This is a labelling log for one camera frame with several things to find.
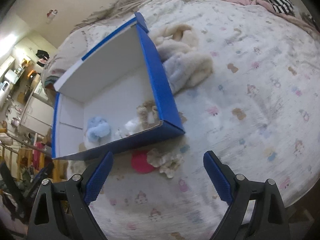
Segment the clothing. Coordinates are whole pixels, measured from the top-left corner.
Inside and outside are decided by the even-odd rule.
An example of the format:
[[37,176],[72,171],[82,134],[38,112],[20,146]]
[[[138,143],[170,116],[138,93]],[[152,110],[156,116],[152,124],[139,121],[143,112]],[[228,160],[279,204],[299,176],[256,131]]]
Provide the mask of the clothing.
[[49,54],[45,50],[38,49],[36,56],[39,58],[37,64],[41,67],[44,67],[45,63],[47,63],[49,59]]
[[213,72],[211,56],[196,51],[199,40],[192,26],[165,25],[152,30],[149,37],[163,62],[172,94],[198,85]]

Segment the cabinet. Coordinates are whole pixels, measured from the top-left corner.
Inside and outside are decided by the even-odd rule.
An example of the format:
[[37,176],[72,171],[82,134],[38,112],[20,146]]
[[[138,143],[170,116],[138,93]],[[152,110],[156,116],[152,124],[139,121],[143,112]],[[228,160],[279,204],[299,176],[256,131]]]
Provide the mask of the cabinet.
[[35,97],[30,99],[25,113],[47,125],[52,125],[53,108]]
[[52,122],[53,108],[31,96],[21,119],[20,128],[22,130],[20,132],[28,131],[45,136],[52,126]]
[[14,46],[14,48],[18,54],[23,53],[33,62],[38,62],[39,58],[36,56],[36,53],[40,48],[28,38],[23,38],[17,45]]

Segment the cardboard box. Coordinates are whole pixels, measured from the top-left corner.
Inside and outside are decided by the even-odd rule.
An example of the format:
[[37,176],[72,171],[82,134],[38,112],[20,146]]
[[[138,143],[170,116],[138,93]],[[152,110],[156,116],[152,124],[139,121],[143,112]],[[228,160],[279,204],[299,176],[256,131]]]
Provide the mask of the cardboard box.
[[[135,13],[57,80],[53,158],[93,159],[107,151],[116,154],[185,133],[159,54],[147,33],[143,16]],[[156,103],[159,123],[115,139],[115,131],[137,118],[137,106],[150,99]],[[101,146],[78,152],[87,121],[95,116],[108,121],[111,134],[101,139]]]

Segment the white bedsheet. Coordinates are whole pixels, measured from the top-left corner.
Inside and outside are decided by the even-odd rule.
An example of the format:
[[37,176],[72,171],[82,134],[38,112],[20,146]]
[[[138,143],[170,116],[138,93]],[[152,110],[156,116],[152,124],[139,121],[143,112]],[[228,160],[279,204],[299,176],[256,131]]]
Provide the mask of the white bedsheet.
[[303,196],[320,171],[318,42],[260,5],[154,0],[140,12],[150,29],[193,25],[215,72],[175,96],[185,136],[147,147],[183,153],[173,179],[137,174],[130,153],[115,155],[90,204],[108,239],[209,239],[227,205],[204,170],[207,150],[249,180],[273,178],[285,206]]

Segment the wall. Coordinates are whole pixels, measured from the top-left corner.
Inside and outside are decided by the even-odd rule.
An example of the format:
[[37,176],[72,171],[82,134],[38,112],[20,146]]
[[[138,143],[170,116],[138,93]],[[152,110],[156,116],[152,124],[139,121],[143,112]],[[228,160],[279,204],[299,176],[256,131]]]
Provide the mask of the wall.
[[[14,12],[14,9],[11,9],[0,24],[0,40],[9,34],[14,34],[16,36],[15,43],[17,43],[30,31],[31,29],[28,24]],[[0,57],[0,65],[9,57],[12,47],[8,48],[8,52]]]
[[40,49],[45,50],[49,53],[49,56],[54,55],[57,52],[57,48],[49,43],[44,37],[42,37],[36,31],[31,31],[27,36],[34,44],[36,44]]
[[[69,35],[73,26],[92,12],[107,8],[115,0],[17,0],[16,14],[56,48]],[[47,24],[46,14],[57,9],[54,20]]]

